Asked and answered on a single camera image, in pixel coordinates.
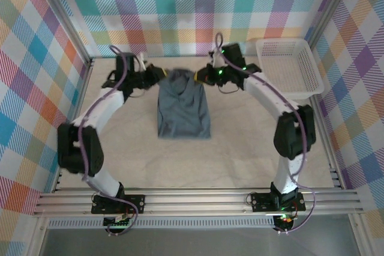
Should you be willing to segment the aluminium table side rail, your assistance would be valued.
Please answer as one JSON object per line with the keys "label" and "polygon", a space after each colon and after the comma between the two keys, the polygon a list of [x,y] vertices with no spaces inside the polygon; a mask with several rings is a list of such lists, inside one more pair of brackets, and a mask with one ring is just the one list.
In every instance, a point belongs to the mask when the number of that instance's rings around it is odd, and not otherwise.
{"label": "aluminium table side rail", "polygon": [[329,171],[331,178],[336,189],[345,189],[344,180],[340,174],[340,169],[335,157],[335,152],[331,144],[331,140],[326,129],[325,118],[323,117],[322,110],[320,108],[320,103],[315,96],[309,98],[310,105],[314,110],[315,121],[317,129],[319,131],[319,137],[322,142],[322,146],[325,150],[326,159],[328,160]]}

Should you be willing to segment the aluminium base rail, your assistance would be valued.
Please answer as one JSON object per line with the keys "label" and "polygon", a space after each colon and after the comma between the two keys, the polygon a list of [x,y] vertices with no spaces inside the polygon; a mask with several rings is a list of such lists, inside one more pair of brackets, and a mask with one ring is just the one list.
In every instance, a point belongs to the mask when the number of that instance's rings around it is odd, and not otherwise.
{"label": "aluminium base rail", "polygon": [[[298,214],[337,215],[361,213],[362,201],[354,190],[313,188],[302,191],[306,211],[253,212],[250,194],[266,193],[267,189],[126,189],[128,195],[145,195],[143,216],[252,216]],[[42,194],[35,208],[35,216],[89,216],[92,198],[90,189],[62,188]]]}

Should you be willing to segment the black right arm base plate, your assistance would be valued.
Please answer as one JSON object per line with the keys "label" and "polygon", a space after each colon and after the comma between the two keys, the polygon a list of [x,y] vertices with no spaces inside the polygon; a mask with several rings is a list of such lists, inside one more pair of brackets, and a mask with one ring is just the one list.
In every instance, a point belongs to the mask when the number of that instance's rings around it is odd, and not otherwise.
{"label": "black right arm base plate", "polygon": [[280,202],[276,195],[271,193],[250,194],[249,203],[253,212],[302,212],[306,211],[305,201],[302,193],[298,193],[296,197],[285,202]]}

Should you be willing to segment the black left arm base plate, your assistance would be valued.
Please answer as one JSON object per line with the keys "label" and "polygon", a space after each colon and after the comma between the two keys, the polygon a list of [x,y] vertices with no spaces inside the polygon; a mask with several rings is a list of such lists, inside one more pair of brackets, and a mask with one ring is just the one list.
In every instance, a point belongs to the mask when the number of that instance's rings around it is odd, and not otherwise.
{"label": "black left arm base plate", "polygon": [[[137,207],[139,213],[143,213],[145,207],[145,195],[127,195],[123,199],[129,201]],[[92,198],[92,214],[132,214],[134,207],[121,201],[112,200],[100,195],[94,195]]]}

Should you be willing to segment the white plastic mesh basket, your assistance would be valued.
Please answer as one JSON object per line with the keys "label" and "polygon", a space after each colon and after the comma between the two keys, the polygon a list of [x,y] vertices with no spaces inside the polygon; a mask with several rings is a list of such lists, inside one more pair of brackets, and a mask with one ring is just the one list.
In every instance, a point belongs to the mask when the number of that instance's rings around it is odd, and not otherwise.
{"label": "white plastic mesh basket", "polygon": [[301,38],[266,38],[256,41],[261,70],[280,92],[304,100],[324,91],[324,84],[308,43]]}

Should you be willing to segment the grey t-shirt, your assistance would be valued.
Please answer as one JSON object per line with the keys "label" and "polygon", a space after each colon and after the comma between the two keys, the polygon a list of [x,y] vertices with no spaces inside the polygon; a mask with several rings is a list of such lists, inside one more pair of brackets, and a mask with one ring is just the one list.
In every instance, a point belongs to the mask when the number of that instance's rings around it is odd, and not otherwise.
{"label": "grey t-shirt", "polygon": [[211,118],[205,88],[194,80],[194,72],[181,68],[170,70],[158,86],[159,138],[211,138]]}

